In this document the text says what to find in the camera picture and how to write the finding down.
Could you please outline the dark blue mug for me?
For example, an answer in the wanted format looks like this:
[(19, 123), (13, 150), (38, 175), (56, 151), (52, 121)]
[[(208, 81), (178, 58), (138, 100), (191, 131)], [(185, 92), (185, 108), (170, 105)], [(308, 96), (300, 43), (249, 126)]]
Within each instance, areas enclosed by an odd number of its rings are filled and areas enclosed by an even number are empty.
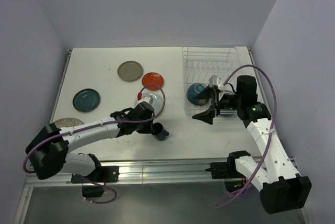
[(152, 125), (151, 133), (158, 141), (164, 141), (169, 136), (169, 132), (163, 127), (159, 122), (156, 122)]

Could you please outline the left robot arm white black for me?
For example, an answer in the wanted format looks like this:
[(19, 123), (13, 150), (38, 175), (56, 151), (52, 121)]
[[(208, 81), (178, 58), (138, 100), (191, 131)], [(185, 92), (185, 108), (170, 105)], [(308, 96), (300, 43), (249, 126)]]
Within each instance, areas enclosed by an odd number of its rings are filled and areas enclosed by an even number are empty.
[(92, 154), (74, 154), (73, 151), (91, 143), (119, 138), (133, 132), (152, 133), (156, 117), (153, 107), (140, 102), (135, 108), (111, 113), (104, 119), (76, 127), (58, 128), (54, 123), (44, 126), (26, 147), (26, 162), (40, 180), (59, 172), (75, 173), (90, 182), (101, 178), (99, 160)]

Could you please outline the light blue scalloped plate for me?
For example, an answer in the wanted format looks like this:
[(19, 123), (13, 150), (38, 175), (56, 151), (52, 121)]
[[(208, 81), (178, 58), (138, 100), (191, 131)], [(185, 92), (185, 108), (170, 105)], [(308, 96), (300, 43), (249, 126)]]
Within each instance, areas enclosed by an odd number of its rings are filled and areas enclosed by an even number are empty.
[(152, 108), (154, 110), (154, 114), (156, 115), (163, 108), (164, 100), (163, 100), (163, 97), (159, 95), (158, 93), (152, 93), (152, 94), (154, 97)]

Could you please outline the grey round plate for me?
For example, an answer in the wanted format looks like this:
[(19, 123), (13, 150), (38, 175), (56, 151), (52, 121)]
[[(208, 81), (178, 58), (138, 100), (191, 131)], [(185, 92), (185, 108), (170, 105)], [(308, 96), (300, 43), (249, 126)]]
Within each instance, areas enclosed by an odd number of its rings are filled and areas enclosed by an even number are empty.
[(143, 76), (143, 67), (136, 61), (126, 61), (118, 67), (117, 74), (123, 81), (133, 82)]

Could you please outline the blue ceramic bowl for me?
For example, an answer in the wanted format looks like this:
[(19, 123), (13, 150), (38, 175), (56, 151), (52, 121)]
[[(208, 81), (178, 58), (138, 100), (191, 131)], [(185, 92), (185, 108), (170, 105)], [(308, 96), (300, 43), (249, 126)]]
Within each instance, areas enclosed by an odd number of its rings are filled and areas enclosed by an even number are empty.
[(235, 93), (226, 91), (219, 101), (220, 116), (232, 117), (236, 114)]

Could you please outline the orange saucer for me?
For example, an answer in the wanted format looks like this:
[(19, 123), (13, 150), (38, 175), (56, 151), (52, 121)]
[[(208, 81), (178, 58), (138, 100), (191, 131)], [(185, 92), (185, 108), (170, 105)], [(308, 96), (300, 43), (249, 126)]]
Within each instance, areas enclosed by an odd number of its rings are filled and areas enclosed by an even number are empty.
[(163, 84), (163, 76), (156, 72), (146, 73), (142, 78), (142, 85), (151, 91), (157, 91), (159, 87), (163, 87)]

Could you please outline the teal dark saucer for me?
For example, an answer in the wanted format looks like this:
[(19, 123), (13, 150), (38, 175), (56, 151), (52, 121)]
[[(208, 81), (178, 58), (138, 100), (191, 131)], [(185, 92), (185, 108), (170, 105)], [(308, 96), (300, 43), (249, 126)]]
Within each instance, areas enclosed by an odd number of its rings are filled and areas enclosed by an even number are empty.
[(101, 102), (101, 96), (95, 89), (86, 88), (78, 91), (73, 99), (73, 107), (82, 113), (89, 113), (95, 110)]

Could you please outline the beige interior dark bowl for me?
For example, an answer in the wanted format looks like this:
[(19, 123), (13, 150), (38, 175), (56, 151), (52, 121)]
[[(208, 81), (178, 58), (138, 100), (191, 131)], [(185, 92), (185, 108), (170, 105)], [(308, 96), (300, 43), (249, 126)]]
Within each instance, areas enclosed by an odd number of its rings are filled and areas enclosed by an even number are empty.
[(186, 92), (186, 98), (188, 101), (195, 106), (205, 106), (208, 102), (207, 99), (196, 99), (195, 97), (204, 91), (206, 85), (203, 83), (194, 83), (192, 84)]

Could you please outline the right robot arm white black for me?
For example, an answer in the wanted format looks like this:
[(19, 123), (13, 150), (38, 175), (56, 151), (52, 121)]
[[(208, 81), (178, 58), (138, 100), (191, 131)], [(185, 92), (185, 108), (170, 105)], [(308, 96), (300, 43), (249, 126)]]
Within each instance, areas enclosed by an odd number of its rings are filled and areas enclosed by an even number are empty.
[(301, 209), (312, 184), (308, 176), (301, 176), (286, 154), (275, 132), (267, 106), (258, 100), (255, 77), (240, 75), (232, 94), (225, 91), (220, 77), (213, 75), (208, 86), (195, 96), (208, 99), (210, 107), (192, 118), (213, 124), (220, 110), (231, 107), (243, 121), (262, 155), (255, 162), (248, 151), (231, 152), (226, 162), (211, 164), (213, 178), (244, 177), (260, 193), (260, 200), (268, 214)]

